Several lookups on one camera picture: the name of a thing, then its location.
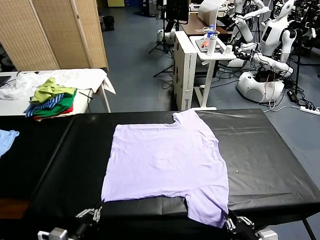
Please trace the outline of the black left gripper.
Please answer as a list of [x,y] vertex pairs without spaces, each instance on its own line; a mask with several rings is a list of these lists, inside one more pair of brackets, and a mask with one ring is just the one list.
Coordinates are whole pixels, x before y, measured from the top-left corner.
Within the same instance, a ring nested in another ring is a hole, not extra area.
[[99,202],[94,208],[86,208],[79,212],[75,217],[83,218],[87,215],[93,215],[91,222],[79,221],[71,230],[69,238],[71,240],[95,240],[100,231],[100,218],[103,203]]

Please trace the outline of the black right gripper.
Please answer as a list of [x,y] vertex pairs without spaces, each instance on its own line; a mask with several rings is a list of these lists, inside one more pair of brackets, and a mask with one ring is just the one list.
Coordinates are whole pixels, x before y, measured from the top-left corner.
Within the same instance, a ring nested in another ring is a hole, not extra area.
[[253,231],[255,223],[245,216],[237,216],[236,225],[230,217],[227,217],[225,226],[228,230],[233,230],[229,234],[231,240],[258,240]]

